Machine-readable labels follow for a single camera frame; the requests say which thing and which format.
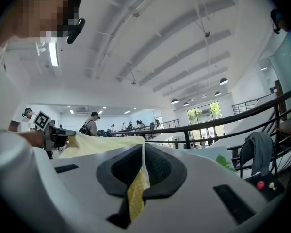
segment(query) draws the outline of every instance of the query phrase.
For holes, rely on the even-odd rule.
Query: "gray jacket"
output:
[[[253,132],[245,141],[252,143],[244,144],[242,148],[242,155],[246,151],[253,151],[251,175],[257,172],[261,172],[261,176],[267,175],[274,147],[271,136],[267,132]]]

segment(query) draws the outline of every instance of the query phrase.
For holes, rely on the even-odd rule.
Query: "wooden table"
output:
[[[291,117],[276,127],[276,130],[291,135]]]

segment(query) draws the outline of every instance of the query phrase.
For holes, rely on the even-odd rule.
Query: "ceiling light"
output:
[[[58,60],[57,60],[57,50],[56,50],[56,42],[50,42],[48,44],[50,60],[54,67],[58,67]]]
[[[220,85],[226,84],[228,82],[227,78],[220,79]]]
[[[175,103],[179,103],[179,100],[178,99],[171,100],[171,104],[175,104]]]

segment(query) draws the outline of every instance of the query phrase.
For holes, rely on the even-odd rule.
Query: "yellow fabric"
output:
[[[59,156],[59,159],[103,153],[135,144],[143,144],[144,152],[145,140],[142,137],[92,137],[81,133],[76,133],[75,136],[69,137],[69,144],[64,152]],[[127,190],[129,215],[132,222],[136,219],[144,207],[142,193],[149,187],[150,184],[146,171],[142,167],[130,188]]]

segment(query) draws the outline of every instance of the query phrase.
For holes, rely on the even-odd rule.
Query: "pendant light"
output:
[[[220,85],[224,85],[228,82],[228,79],[227,78],[222,78],[220,79]]]
[[[175,103],[179,103],[179,100],[178,99],[171,100],[171,104],[175,104]]]

